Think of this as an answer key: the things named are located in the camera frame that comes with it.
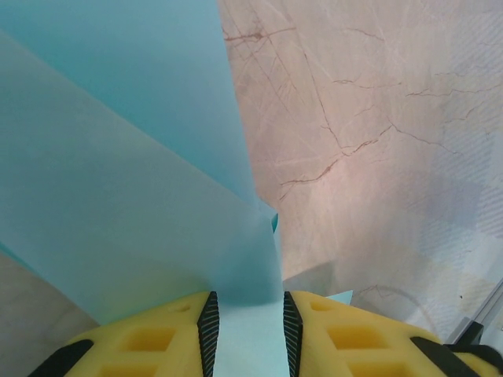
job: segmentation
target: yellow foam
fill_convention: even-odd
[[[201,377],[197,320],[209,292],[73,338],[94,342],[67,377]]]
[[[430,332],[309,292],[292,297],[303,318],[300,377],[445,377],[410,341],[440,342]],[[457,356],[482,377],[498,377],[485,361]]]

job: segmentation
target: light blue paper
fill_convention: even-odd
[[[353,291],[345,291],[337,295],[327,296],[333,301],[342,302],[343,304],[350,305],[353,298]]]
[[[257,306],[219,304],[218,310],[215,377],[290,376],[282,300]]]
[[[1,29],[90,96],[255,205],[213,1],[2,0]]]
[[[215,377],[288,376],[277,213],[256,198],[215,4],[9,0],[0,51],[11,256],[103,324],[216,290]]]
[[[101,323],[281,297],[270,219],[4,35],[0,240]]]

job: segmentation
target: marble surface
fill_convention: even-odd
[[[218,4],[285,287],[446,338],[503,275],[503,2]],[[0,321],[12,376],[95,325],[4,256]]]

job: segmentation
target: black rubber pad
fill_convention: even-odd
[[[283,297],[283,328],[285,330],[290,377],[299,377],[303,322],[290,292],[285,292]]]
[[[410,340],[433,364],[439,367],[446,377],[480,377],[462,359],[454,355],[448,347],[419,336]]]
[[[197,320],[203,377],[213,376],[219,327],[220,316],[218,313],[217,292],[211,292],[204,304],[199,320]]]
[[[60,348],[41,363],[28,377],[64,377],[82,356],[91,349],[93,344],[93,341],[84,339]]]
[[[445,346],[452,352],[471,353],[496,367],[500,375],[503,375],[503,357],[494,348],[482,344],[446,344]]]

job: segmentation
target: rectangular hole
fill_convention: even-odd
[[[155,365],[105,365],[98,377],[153,377]]]
[[[338,350],[388,348],[379,332],[370,326],[335,326],[328,332]]]
[[[172,328],[139,328],[121,344],[121,351],[165,351],[173,339]]]
[[[404,364],[354,363],[348,365],[353,377],[415,377]]]

